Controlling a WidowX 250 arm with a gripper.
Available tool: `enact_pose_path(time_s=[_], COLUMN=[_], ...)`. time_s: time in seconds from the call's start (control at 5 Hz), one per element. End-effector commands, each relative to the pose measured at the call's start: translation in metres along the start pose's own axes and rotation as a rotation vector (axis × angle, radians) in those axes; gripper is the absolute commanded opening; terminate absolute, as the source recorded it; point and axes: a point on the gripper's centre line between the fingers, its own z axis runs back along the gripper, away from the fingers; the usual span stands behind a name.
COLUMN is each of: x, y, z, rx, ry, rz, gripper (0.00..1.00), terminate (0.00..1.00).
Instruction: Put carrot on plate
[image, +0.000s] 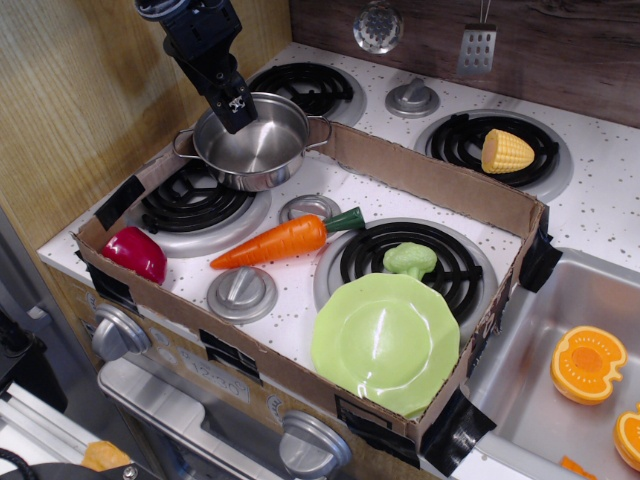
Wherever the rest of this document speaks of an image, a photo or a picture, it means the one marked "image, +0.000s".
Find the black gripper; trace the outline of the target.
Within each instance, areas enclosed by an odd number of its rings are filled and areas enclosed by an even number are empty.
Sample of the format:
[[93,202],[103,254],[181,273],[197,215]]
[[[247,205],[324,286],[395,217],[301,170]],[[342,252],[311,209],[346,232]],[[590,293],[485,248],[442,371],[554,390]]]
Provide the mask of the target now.
[[166,53],[227,132],[235,134],[258,118],[252,93],[230,53],[242,26],[229,1],[174,1],[165,8],[161,25]]

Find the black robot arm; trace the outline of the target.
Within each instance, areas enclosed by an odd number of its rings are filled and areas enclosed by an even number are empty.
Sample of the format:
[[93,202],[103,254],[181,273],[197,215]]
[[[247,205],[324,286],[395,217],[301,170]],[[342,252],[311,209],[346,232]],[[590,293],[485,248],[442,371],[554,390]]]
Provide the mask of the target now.
[[251,91],[231,53],[242,24],[229,1],[137,1],[135,7],[143,19],[161,25],[165,53],[229,133],[257,119]]

